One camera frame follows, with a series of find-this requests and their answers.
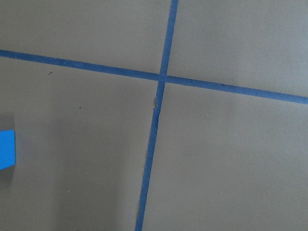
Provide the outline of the blue wooden block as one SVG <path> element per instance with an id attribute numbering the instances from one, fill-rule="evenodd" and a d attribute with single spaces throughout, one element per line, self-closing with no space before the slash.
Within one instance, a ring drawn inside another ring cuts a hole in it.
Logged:
<path id="1" fill-rule="evenodd" d="M 15 132 L 5 130 L 0 132 L 0 169 L 15 165 Z"/>

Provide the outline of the blue tape grid lines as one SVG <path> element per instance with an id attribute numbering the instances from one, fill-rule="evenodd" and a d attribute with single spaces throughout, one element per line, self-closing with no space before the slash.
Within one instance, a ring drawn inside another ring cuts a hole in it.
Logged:
<path id="1" fill-rule="evenodd" d="M 292 102 L 298 104 L 307 104 L 308 99 L 304 96 L 293 95 L 293 94 L 286 94 L 280 92 L 273 92 L 273 91 L 266 91 L 254 88 L 247 88 L 247 87 L 240 87 L 235 85 L 228 85 L 216 82 L 208 82 L 203 80 L 197 79 L 189 79 L 184 77 L 175 77 L 167 75 L 168 64 L 170 59 L 170 52 L 171 52 L 171 45 L 173 40 L 174 34 L 174 27 L 176 21 L 178 9 L 178 1 L 173 0 L 170 4 L 169 9 L 169 16 L 167 22 L 167 30 L 166 30 L 166 37 L 164 42 L 164 49 L 162 54 L 161 60 L 161 67 L 160 72 L 158 74 L 151 73 L 151 72 L 144 72 L 114 66 L 106 66 L 100 64 L 92 64 L 87 62 L 80 62 L 80 61 L 73 61 L 68 59 L 61 59 L 61 58 L 54 58 L 48 56 L 42 56 L 37 54 L 28 54 L 23 52 L 16 52 L 16 51 L 7 51 L 1 50 L 0 55 L 1 57 L 17 59 L 17 60 L 24 60 L 36 63 L 43 63 L 43 64 L 50 64 L 50 65 L 57 65 L 69 68 L 76 68 L 94 72 L 101 72 L 101 73 L 108 73 L 113 75 L 119 76 L 127 76 L 127 77 L 134 77 L 140 79 L 147 79 L 156 81 L 157 90 L 155 95 L 155 105 L 154 105 L 154 112 L 151 122 L 151 130 L 149 135 L 149 142 L 148 142 L 148 149 L 147 149 L 147 156 L 145 160 L 144 172 L 142 177 L 142 185 L 141 185 L 141 193 L 139 199 L 139 209 L 136 218 L 135 230 L 141 231 L 143 227 L 144 221 L 144 214 L 146 209 L 147 203 L 147 195 L 149 190 L 149 183 L 150 183 L 150 176 L 152 171 L 152 163 L 154 158 L 154 150 L 156 145 L 156 138 L 157 138 L 157 131 L 158 131 L 158 124 L 159 124 L 159 116 L 161 112 L 161 107 L 163 103 L 163 96 L 165 90 L 166 83 L 190 86 L 190 87 L 197 87 L 209 90 L 218 90 L 236 94 L 243 94 L 249 95 L 254 97 L 260 98 L 268 98 L 278 101 L 284 102 Z"/>

